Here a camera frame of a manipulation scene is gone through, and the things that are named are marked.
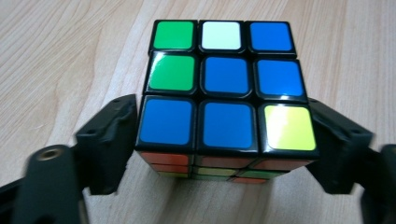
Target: rubik's cube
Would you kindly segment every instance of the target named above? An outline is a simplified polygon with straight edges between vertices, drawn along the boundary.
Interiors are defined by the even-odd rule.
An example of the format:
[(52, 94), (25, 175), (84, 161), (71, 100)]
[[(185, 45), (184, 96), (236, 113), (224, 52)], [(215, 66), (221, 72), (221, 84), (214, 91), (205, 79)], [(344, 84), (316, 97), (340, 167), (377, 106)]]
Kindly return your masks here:
[(155, 21), (135, 150), (161, 175), (263, 183), (318, 159), (290, 25)]

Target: light wooden surface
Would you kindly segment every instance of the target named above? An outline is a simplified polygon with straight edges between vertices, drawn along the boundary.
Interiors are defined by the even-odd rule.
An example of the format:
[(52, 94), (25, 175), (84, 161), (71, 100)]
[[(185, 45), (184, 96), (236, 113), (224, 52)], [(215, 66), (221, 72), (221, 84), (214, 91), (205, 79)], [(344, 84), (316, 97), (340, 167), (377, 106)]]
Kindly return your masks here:
[[(396, 1), (0, 0), (0, 185), (113, 98), (140, 94), (156, 19), (289, 21), (308, 95), (396, 143)], [(305, 168), (266, 185), (175, 180), (133, 155), (91, 223), (361, 223), (359, 197)]]

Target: screw hole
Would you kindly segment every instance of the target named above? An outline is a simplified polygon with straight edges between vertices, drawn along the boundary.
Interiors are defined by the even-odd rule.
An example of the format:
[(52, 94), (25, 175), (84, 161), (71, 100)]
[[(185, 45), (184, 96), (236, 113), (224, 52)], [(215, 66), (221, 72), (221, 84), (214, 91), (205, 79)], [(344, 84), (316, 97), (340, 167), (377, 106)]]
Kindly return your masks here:
[(59, 148), (49, 149), (47, 151), (40, 153), (37, 157), (37, 160), (38, 161), (49, 161), (49, 160), (59, 157), (61, 154), (62, 154), (62, 150)]

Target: wooden table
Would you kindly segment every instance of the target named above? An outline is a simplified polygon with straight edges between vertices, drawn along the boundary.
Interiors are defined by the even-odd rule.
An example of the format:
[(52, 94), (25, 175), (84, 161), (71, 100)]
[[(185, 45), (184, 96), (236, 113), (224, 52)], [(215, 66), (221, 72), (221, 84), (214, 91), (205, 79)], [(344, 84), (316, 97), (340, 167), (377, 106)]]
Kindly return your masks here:
[[(310, 97), (396, 142), (396, 2), (0, 1), (0, 185), (113, 98), (140, 96), (157, 19), (289, 21)], [(323, 192), (305, 168), (264, 185), (158, 176), (134, 154), (91, 223), (361, 223), (361, 188)]]

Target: blue sticker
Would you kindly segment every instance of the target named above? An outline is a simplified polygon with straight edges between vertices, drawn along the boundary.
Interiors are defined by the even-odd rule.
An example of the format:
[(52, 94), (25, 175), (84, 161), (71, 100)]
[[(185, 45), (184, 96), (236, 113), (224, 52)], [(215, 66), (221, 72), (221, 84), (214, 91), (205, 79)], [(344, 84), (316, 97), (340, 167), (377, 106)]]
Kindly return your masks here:
[(303, 82), (296, 62), (258, 61), (260, 91), (264, 94), (301, 96)]
[(204, 144), (209, 147), (250, 148), (252, 109), (248, 105), (208, 103), (204, 112)]
[(247, 62), (239, 58), (207, 58), (204, 86), (207, 91), (248, 93)]
[(188, 101), (149, 99), (143, 111), (140, 139), (186, 145), (191, 139), (192, 105)]
[(250, 34), (255, 50), (292, 49), (289, 26), (285, 22), (253, 22), (250, 24)]

